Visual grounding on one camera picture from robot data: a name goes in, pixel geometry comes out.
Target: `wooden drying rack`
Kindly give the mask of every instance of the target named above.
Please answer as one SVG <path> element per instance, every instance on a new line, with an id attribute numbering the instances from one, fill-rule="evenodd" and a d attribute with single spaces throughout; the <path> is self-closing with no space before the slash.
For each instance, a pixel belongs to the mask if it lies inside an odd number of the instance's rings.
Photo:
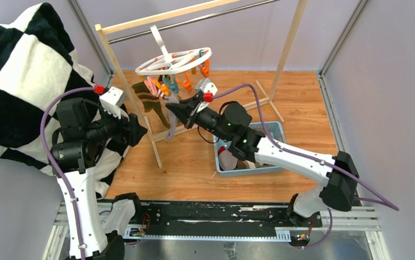
<path id="1" fill-rule="evenodd" d="M 115 68 L 115 72 L 118 74 L 118 77 L 120 77 L 120 80 L 124 85 L 124 91 L 125 91 L 126 95 L 130 98 L 131 103 L 133 104 L 133 106 L 136 110 L 137 116 L 139 117 L 139 122 L 145 122 L 145 124 L 147 125 L 147 128 L 148 128 L 147 136 L 151 141 L 151 145 L 153 147 L 153 151 L 155 152 L 156 161 L 158 163 L 159 168 L 162 168 L 162 164 L 161 164 L 160 155 L 158 153 L 158 149 L 156 147 L 156 142 L 164 140 L 164 137 L 167 135 L 168 131 L 164 131 L 162 133 L 157 133 L 157 134 L 154 134 L 151 131 L 151 127 L 150 127 L 150 123 L 148 121 L 148 118 L 146 116 L 143 116 L 142 111 L 139 109 L 139 104 L 136 101 L 137 96 L 133 91 L 131 91 L 131 87 L 129 86 L 129 83 L 126 80 L 126 77 L 123 74 L 123 70 L 121 69 L 121 66 L 118 63 L 118 60 L 116 59 L 116 56 L 115 56 L 113 50 L 111 49 L 111 44 L 113 44 L 113 43 L 117 43 L 117 42 L 129 40 L 129 39 L 132 39 L 132 38 L 137 38 L 137 37 L 140 37 L 140 36 L 143 36 L 143 35 L 151 34 L 151 32 L 149 30 L 148 31 L 143 31 L 143 32 L 140 32 L 140 33 L 137 33 L 137 34 L 132 34 L 132 35 L 125 36 L 125 37 L 120 37 L 120 38 L 117 38 L 117 39 L 114 39 L 114 40 L 108 40 L 106 35 L 116 33 L 118 31 L 122 31 L 122 30 L 127 30 L 127 29 L 130 29 L 130 28 L 134 28 L 134 27 L 137 27 L 137 26 L 146 25 L 146 24 L 153 24 L 155 22 L 163 21 L 163 20 L 166 20 L 166 19 L 169 19 L 169 18 L 174 18 L 174 17 L 186 15 L 186 14 L 191 14 L 193 12 L 206 10 L 206 9 L 213 8 L 213 7 L 219 7 L 221 5 L 234 3 L 234 2 L 239 2 L 239 1 L 241 1 L 241 0 L 214 0 L 214 1 L 210 1 L 210 2 L 205 2 L 205 3 L 201 3 L 201 4 L 188 6 L 188 7 L 177 9 L 177 10 L 172 10 L 172 11 L 169 11 L 169 12 L 163 12 L 161 14 L 140 18 L 140 19 L 136 19 L 136 20 L 133 20 L 133 21 L 125 22 L 125 23 L 112 25 L 112 26 L 105 27 L 105 28 L 102 28 L 102 26 L 100 24 L 96 24 L 96 31 L 97 31 L 97 34 L 99 35 L 99 39 L 101 40 L 101 42 L 104 46 L 104 49 L 106 50 L 106 52 L 107 52 L 107 54 L 108 54 L 108 56 L 109 56 L 109 58 L 110 58 L 110 60 L 113 64 L 113 67 Z M 185 22 L 181 22 L 181 23 L 177 23 L 177 24 L 171 24 L 171 25 L 159 28 L 159 31 L 179 27 L 179 26 L 182 26 L 182 25 L 185 25 L 185 24 L 190 24 L 190 23 L 194 23 L 194 22 L 198 22 L 198 21 L 203 21 L 203 20 L 210 19 L 210 18 L 213 18 L 213 17 L 226 15 L 226 14 L 230 14 L 230 13 L 233 13 L 233 12 L 236 12 L 236 11 L 245 10 L 245 9 L 249 9 L 249 8 L 253 8 L 253 7 L 257 7 L 257 6 L 260 6 L 260 5 L 273 3 L 273 2 L 277 2 L 277 1 L 279 1 L 279 0 L 267 0 L 267 1 L 262 1 L 262 2 L 255 3 L 255 4 L 245 5 L 245 6 L 242 6 L 242 7 L 239 7 L 239 8 L 235 8 L 235 9 L 231 9 L 231 10 L 227 10 L 227 11 L 223 11 L 223 12 L 218 12 L 218 13 L 211 14 L 211 15 L 201 16 L 201 17 L 198 17 L 198 18 L 195 18 L 195 19 L 190 19 L 190 20 L 185 21 Z M 290 48 L 292 47 L 293 40 L 295 39 L 295 35 L 297 34 L 298 26 L 299 26 L 301 18 L 303 16 L 306 4 L 307 4 L 307 0 L 299 0 L 298 1 L 298 5 L 297 5 L 297 8 L 295 10 L 295 14 L 293 16 L 292 24 L 290 26 L 290 30 L 289 30 L 288 35 L 287 35 L 287 39 L 285 40 L 284 49 L 282 50 L 282 54 L 280 56 L 279 64 L 278 64 L 278 67 L 276 69 L 276 73 L 275 73 L 275 76 L 274 76 L 274 79 L 273 79 L 273 83 L 271 84 L 271 92 L 269 93 L 269 95 L 265 92 L 265 90 L 263 89 L 261 84 L 258 81 L 256 81 L 256 84 L 258 85 L 258 87 L 260 88 L 260 90 L 263 92 L 263 94 L 265 96 L 265 98 L 260 99 L 260 102 L 259 102 L 260 106 L 263 106 L 263 105 L 266 105 L 266 104 L 271 105 L 271 107 L 275 111 L 276 115 L 279 117 L 279 119 L 282 122 L 284 121 L 284 119 L 282 118 L 282 116 L 280 115 L 278 110 L 276 109 L 276 106 L 273 103 L 273 98 L 274 98 L 274 94 L 275 94 L 276 89 L 277 89 L 277 85 L 278 85 L 280 76 L 282 74 L 282 71 L 284 70 L 284 66 L 285 66 L 285 63 L 287 61 L 288 54 L 290 53 Z M 255 101 L 244 105 L 244 108 L 246 110 L 250 110 L 250 109 L 253 109 L 253 108 L 256 108 L 256 107 L 257 107 L 257 104 L 256 104 Z M 175 131 L 175 135 L 182 134 L 182 133 L 184 133 L 186 131 L 189 131 L 189 130 L 190 129 L 186 129 L 183 126 L 179 126 L 179 127 L 177 127 L 177 129 Z"/>

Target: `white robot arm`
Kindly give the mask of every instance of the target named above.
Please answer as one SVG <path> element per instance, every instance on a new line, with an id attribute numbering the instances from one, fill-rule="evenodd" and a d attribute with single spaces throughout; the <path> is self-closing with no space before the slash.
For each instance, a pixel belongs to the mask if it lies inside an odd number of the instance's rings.
<path id="1" fill-rule="evenodd" d="M 122 235 L 129 221 L 139 213 L 140 201 L 135 193 L 115 198 L 104 225 L 97 210 L 94 170 L 101 147 L 110 138 L 135 146 L 147 132 L 139 125 L 136 115 L 126 114 L 120 109 L 124 97 L 123 91 L 115 87 L 100 96 L 101 119 L 95 122 L 86 108 L 90 101 L 73 98 L 60 102 L 56 107 L 63 142 L 54 144 L 51 154 L 74 193 L 72 199 L 70 188 L 64 179 L 58 178 L 70 227 L 70 259 L 122 259 Z M 76 201 L 78 214 L 74 211 L 73 201 Z M 81 226 L 81 237 L 77 233 L 78 225 Z"/>
<path id="2" fill-rule="evenodd" d="M 357 183 L 330 166 L 336 165 L 358 177 L 349 154 L 339 152 L 336 157 L 318 154 L 270 139 L 248 127 L 252 117 L 239 103 L 229 102 L 221 114 L 208 108 L 206 103 L 213 100 L 217 91 L 210 81 L 205 80 L 196 90 L 197 94 L 180 104 L 166 104 L 186 128 L 197 124 L 218 138 L 231 141 L 228 150 L 239 160 L 280 166 L 318 183 L 314 189 L 293 196 L 287 209 L 292 223 L 307 221 L 306 218 L 327 207 L 351 210 Z"/>

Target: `black and white fabric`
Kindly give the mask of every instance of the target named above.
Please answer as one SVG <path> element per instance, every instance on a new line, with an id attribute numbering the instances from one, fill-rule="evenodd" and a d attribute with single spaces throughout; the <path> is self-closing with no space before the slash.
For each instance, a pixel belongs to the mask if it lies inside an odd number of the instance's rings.
<path id="1" fill-rule="evenodd" d="M 41 117 L 49 103 L 62 93 L 94 86 L 93 72 L 78 64 L 77 51 L 56 11 L 48 3 L 28 8 L 11 24 L 0 24 L 0 158 L 19 161 L 52 175 L 39 134 Z M 80 92 L 98 102 L 94 92 Z M 91 116 L 100 118 L 97 108 Z M 50 111 L 45 135 L 60 125 Z M 128 146 L 109 140 L 96 166 L 96 192 L 102 198 Z"/>

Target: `red connector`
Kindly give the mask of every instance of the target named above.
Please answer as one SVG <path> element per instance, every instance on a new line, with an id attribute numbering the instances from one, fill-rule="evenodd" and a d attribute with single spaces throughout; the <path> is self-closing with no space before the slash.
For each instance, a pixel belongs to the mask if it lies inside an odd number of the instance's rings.
<path id="1" fill-rule="evenodd" d="M 97 93 L 97 94 L 99 94 L 99 95 L 104 94 L 104 86 L 102 86 L 102 85 L 95 85 L 94 86 L 94 92 Z"/>
<path id="2" fill-rule="evenodd" d="M 212 92 L 204 93 L 204 101 L 205 102 L 212 102 L 212 100 L 214 100 Z"/>

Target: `plastic basket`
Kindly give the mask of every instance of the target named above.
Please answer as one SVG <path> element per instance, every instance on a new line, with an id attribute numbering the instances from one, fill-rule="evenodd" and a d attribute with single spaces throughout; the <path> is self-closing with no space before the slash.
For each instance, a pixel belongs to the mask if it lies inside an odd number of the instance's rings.
<path id="1" fill-rule="evenodd" d="M 285 140 L 285 136 L 284 136 L 284 130 L 282 129 L 282 124 L 280 122 L 278 121 L 265 122 L 265 126 L 274 139 L 287 143 L 287 141 Z M 249 127 L 263 132 L 263 127 L 261 123 L 251 123 Z M 250 175 L 250 174 L 281 172 L 284 170 L 281 167 L 270 166 L 270 167 L 262 167 L 262 168 L 256 168 L 256 169 L 222 171 L 220 169 L 218 150 L 220 149 L 221 146 L 225 146 L 225 148 L 228 149 L 230 144 L 231 142 L 224 142 L 223 140 L 219 140 L 214 145 L 215 166 L 221 177 L 232 177 L 232 176 L 242 176 L 242 175 Z"/>

